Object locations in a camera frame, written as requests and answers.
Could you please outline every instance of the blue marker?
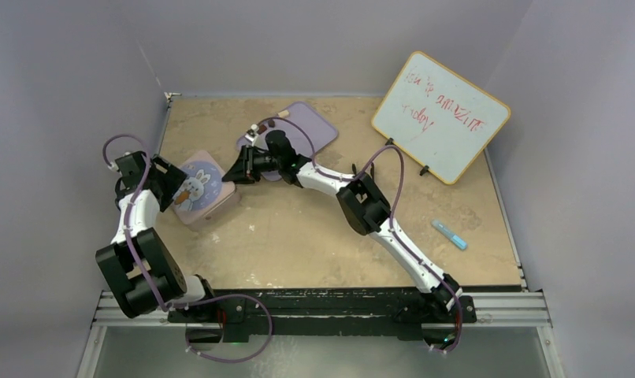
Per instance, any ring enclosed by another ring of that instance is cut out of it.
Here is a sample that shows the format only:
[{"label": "blue marker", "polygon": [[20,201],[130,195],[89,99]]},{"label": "blue marker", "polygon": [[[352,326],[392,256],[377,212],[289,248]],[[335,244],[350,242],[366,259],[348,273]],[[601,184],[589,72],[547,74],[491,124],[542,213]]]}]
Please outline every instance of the blue marker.
[{"label": "blue marker", "polygon": [[438,230],[438,232],[445,235],[446,238],[450,239],[450,241],[453,242],[460,250],[465,250],[468,246],[468,243],[464,242],[462,238],[458,237],[449,228],[445,227],[444,224],[440,223],[440,220],[432,220],[431,225]]}]

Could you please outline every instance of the purple tray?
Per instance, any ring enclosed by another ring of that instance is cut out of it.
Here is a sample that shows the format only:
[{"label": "purple tray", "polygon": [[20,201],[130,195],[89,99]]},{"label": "purple tray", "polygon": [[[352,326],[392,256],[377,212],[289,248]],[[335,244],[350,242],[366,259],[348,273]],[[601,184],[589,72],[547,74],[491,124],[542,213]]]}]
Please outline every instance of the purple tray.
[{"label": "purple tray", "polygon": [[[317,111],[315,111],[315,109],[313,109],[312,107],[310,107],[310,105],[306,104],[303,101],[294,102],[284,110],[290,112],[290,115],[285,118],[297,124],[297,126],[301,127],[302,130],[304,130],[304,132],[308,134],[310,140],[315,146],[315,152],[318,152],[319,150],[325,148],[325,146],[327,146],[338,136],[338,131],[336,130],[336,128],[334,128],[332,124],[330,124]],[[282,130],[285,132],[285,135],[288,137],[288,139],[290,139],[290,143],[295,148],[295,151],[298,154],[310,158],[310,144],[306,140],[306,136],[304,136],[291,124],[282,120],[276,120],[275,124],[275,128],[267,128],[265,132],[260,134],[262,136],[262,149],[266,150],[267,148],[266,142],[264,141],[264,135],[267,132],[272,130]],[[236,141],[236,149],[240,150],[242,146],[245,146],[247,144],[250,143],[246,140],[245,135],[242,135],[239,140]],[[278,181],[281,179],[277,171],[264,172],[262,176],[264,176],[264,178],[269,181]]]}]

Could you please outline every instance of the red handwriting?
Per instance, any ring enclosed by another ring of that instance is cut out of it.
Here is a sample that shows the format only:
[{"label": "red handwriting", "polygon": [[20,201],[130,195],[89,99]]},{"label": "red handwriting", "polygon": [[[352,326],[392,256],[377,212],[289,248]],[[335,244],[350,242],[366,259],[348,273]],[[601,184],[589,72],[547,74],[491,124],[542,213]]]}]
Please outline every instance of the red handwriting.
[{"label": "red handwriting", "polygon": [[406,83],[411,83],[415,85],[421,84],[421,78],[419,74],[415,72],[415,67],[410,69],[410,71],[406,74],[406,77],[403,79]]},{"label": "red handwriting", "polygon": [[422,125],[421,132],[419,132],[419,134],[417,134],[416,136],[414,136],[410,140],[414,140],[418,136],[422,135],[422,133],[424,133],[429,128],[429,126],[431,126],[433,124],[433,121],[429,122],[429,116],[427,116],[425,114],[426,106],[424,108],[420,109],[420,110],[416,110],[414,108],[411,108],[409,105],[401,105],[401,107],[403,107],[403,114],[410,115],[411,117],[413,117],[414,120],[416,120],[419,124]]},{"label": "red handwriting", "polygon": [[424,93],[426,97],[429,97],[429,94],[433,92],[433,83],[431,82],[431,77],[426,77],[426,87],[424,88]]},{"label": "red handwriting", "polygon": [[441,109],[445,109],[453,113],[455,115],[455,118],[461,121],[461,123],[465,125],[466,128],[468,128],[472,132],[476,131],[477,129],[479,129],[480,126],[485,124],[483,120],[479,120],[473,117],[470,114],[470,110],[459,105],[458,103],[455,102],[455,100],[451,98],[447,98],[442,94],[438,96],[438,99],[436,100],[436,104],[440,105]]}]

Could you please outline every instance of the whiteboard frame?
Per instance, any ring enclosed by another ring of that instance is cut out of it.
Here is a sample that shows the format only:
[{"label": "whiteboard frame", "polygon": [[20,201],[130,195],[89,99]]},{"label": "whiteboard frame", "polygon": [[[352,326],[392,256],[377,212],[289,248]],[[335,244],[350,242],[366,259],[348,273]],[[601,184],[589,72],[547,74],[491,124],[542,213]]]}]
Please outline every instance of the whiteboard frame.
[{"label": "whiteboard frame", "polygon": [[[423,57],[426,57],[427,59],[429,59],[430,61],[433,61],[434,63],[436,63],[437,65],[439,65],[442,69],[450,72],[452,75],[458,77],[459,79],[461,79],[462,81],[464,81],[465,83],[468,83],[471,87],[473,87],[474,89],[480,91],[483,95],[486,95],[487,97],[491,98],[492,100],[494,100],[495,102],[498,102],[500,105],[502,105],[505,109],[507,109],[507,117],[505,120],[503,120],[503,122],[501,123],[501,125],[492,133],[492,136],[489,137],[489,139],[487,139],[487,142],[485,142],[485,144],[482,146],[482,148],[477,152],[477,154],[475,154],[475,156],[473,156],[473,159],[471,159],[469,161],[469,163],[466,165],[466,167],[464,167],[464,169],[459,173],[459,175],[455,178],[454,181],[448,182],[446,181],[443,177],[440,177],[436,174],[436,172],[433,171],[433,169],[431,167],[429,167],[429,172],[431,172],[432,175],[434,175],[436,178],[438,178],[438,180],[442,181],[443,183],[447,184],[447,185],[453,185],[454,183],[456,183],[457,181],[459,181],[459,179],[461,178],[461,176],[464,174],[464,172],[473,164],[473,162],[475,161],[475,159],[477,159],[478,156],[480,156],[480,154],[482,154],[482,151],[487,147],[487,145],[492,141],[492,139],[494,139],[494,136],[496,136],[496,134],[499,133],[500,129],[508,122],[508,120],[510,120],[510,117],[512,115],[512,112],[510,110],[510,106],[502,103],[498,98],[495,98],[494,96],[490,95],[489,93],[483,91],[480,87],[478,87],[477,85],[471,83],[469,80],[466,80],[463,76],[459,75],[457,72],[452,71],[451,69],[449,69],[448,67],[445,67],[444,65],[442,65],[439,61],[437,61],[436,59],[430,57],[429,55],[425,54],[422,51],[415,51],[413,52],[408,59],[406,60],[406,63],[403,65],[403,68],[401,68],[401,70],[399,71],[399,75],[396,76],[396,79],[394,79],[394,82],[392,83],[392,85],[389,86],[389,90],[387,91],[387,94],[385,94],[385,96],[383,97],[381,104],[378,106],[378,109],[376,109],[376,112],[373,114],[373,117],[371,118],[371,126],[373,126],[373,128],[381,133],[387,140],[389,140],[391,137],[389,135],[386,135],[384,132],[382,132],[382,130],[380,130],[378,128],[378,126],[376,126],[375,124],[375,119],[376,116],[378,115],[378,112],[380,112],[380,110],[382,109],[382,106],[384,105],[385,101],[387,101],[387,96],[389,96],[390,93],[392,93],[392,88],[394,88],[394,86],[399,82],[399,79],[401,79],[401,75],[403,74],[403,72],[406,71],[406,67],[408,66],[408,64],[410,63],[410,60],[416,55],[416,54],[420,54]],[[415,156],[413,156],[411,153],[409,153],[406,149],[404,149],[402,146],[394,143],[395,146],[397,146],[398,148],[401,149],[401,151],[403,151],[406,155],[408,155],[411,159],[415,160],[417,163],[419,163],[422,167],[427,166],[426,163],[420,161],[418,158],[416,158]]]}]

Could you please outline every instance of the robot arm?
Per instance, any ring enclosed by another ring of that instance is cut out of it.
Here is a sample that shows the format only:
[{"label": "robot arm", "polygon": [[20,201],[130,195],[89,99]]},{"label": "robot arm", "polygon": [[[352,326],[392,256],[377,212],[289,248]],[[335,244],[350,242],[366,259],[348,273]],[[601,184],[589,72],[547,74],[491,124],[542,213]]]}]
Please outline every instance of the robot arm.
[{"label": "robot arm", "polygon": [[[135,261],[124,234],[125,210],[141,181],[146,162],[139,151],[118,158],[115,166],[121,174],[116,185],[116,205],[121,210],[121,218],[111,244],[98,250],[95,259],[123,313],[133,318],[158,307],[148,282],[135,270]],[[129,217],[133,246],[147,265],[162,299],[169,303],[213,297],[208,283],[201,277],[183,275],[154,230],[158,214],[169,207],[186,178],[187,175],[177,167],[159,156],[153,157],[148,177]]]},{"label": "robot arm", "polygon": [[223,176],[223,181],[255,183],[262,172],[278,170],[289,184],[335,196],[348,224],[358,234],[368,235],[392,254],[421,293],[432,297],[447,311],[452,308],[455,299],[444,284],[457,296],[461,295],[462,288],[421,252],[396,219],[390,223],[389,202],[369,175],[355,179],[355,175],[313,164],[308,157],[295,152],[280,130],[269,132],[266,144],[268,151],[256,146],[241,147],[239,158]]}]

